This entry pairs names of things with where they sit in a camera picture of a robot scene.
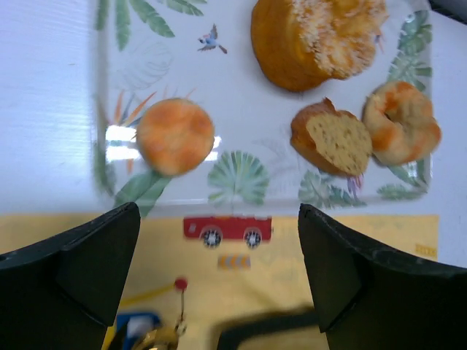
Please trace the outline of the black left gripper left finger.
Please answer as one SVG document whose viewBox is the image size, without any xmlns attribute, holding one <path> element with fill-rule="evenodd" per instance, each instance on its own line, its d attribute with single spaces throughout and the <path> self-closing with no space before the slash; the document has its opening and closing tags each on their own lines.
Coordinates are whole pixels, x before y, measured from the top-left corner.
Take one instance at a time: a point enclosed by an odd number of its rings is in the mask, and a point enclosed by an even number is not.
<svg viewBox="0 0 467 350">
<path fill-rule="evenodd" d="M 126 203 L 1 255 L 2 349 L 100 349 L 114 323 L 141 217 Z"/>
</svg>

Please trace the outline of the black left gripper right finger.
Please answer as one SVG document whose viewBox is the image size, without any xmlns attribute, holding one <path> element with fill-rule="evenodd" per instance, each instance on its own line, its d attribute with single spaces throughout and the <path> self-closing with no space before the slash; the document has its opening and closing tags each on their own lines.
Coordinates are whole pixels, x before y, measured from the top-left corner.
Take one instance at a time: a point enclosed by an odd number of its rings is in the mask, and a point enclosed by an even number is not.
<svg viewBox="0 0 467 350">
<path fill-rule="evenodd" d="M 466 269 L 402 252 L 303 204 L 298 234 L 331 349 L 464 349 Z"/>
</svg>

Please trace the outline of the large round sugared cake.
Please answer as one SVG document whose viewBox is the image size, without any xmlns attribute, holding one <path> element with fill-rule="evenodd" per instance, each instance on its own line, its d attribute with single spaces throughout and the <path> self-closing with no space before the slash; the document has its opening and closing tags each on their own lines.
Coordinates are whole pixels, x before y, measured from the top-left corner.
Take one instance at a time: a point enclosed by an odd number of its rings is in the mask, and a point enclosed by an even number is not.
<svg viewBox="0 0 467 350">
<path fill-rule="evenodd" d="M 270 82 L 304 92 L 370 67 L 387 17 L 385 1 L 257 1 L 252 49 Z"/>
</svg>

